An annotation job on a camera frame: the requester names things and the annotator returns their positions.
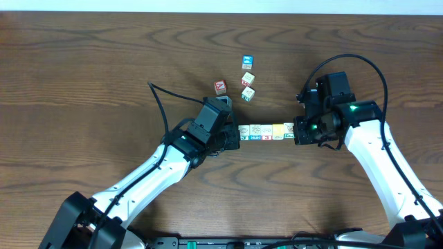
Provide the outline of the green circle wooden block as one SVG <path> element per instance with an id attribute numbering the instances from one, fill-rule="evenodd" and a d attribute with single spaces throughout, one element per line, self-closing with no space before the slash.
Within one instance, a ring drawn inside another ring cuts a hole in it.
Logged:
<path id="1" fill-rule="evenodd" d="M 249 140 L 250 139 L 250 126 L 249 125 L 239 125 L 239 136 L 240 140 Z"/>

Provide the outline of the yellow top wooden block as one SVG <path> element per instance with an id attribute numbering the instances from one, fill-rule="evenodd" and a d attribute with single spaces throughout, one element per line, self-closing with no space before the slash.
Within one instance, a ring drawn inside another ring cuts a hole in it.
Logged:
<path id="1" fill-rule="evenodd" d="M 272 139 L 283 140 L 284 139 L 284 125 L 272 124 Z"/>

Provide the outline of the red sided wooden block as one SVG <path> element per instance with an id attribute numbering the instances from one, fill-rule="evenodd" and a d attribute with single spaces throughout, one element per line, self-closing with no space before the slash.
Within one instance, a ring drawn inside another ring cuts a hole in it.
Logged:
<path id="1" fill-rule="evenodd" d="M 262 124 L 260 126 L 260 135 L 262 140 L 272 140 L 273 139 L 273 125 L 272 124 Z"/>

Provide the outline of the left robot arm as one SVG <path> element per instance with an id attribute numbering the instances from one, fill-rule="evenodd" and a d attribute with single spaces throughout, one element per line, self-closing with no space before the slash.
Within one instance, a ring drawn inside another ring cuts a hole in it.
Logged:
<path id="1" fill-rule="evenodd" d="M 177 125 L 152 156 L 120 182 L 87 198 L 74 192 L 60 206 L 40 248 L 147 248 L 131 222 L 165 189 L 206 157 L 239 149 L 239 129 L 226 122 L 206 145 Z"/>

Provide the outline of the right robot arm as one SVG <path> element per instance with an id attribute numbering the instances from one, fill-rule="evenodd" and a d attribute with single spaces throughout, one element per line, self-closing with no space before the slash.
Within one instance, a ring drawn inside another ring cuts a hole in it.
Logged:
<path id="1" fill-rule="evenodd" d="M 386 236 L 362 229 L 338 232 L 335 248 L 441 248 L 442 204 L 424 187 L 396 145 L 386 115 L 372 100 L 358 101 L 347 86 L 297 96 L 305 115 L 294 119 L 297 145 L 338 141 L 361 164 L 386 213 Z"/>

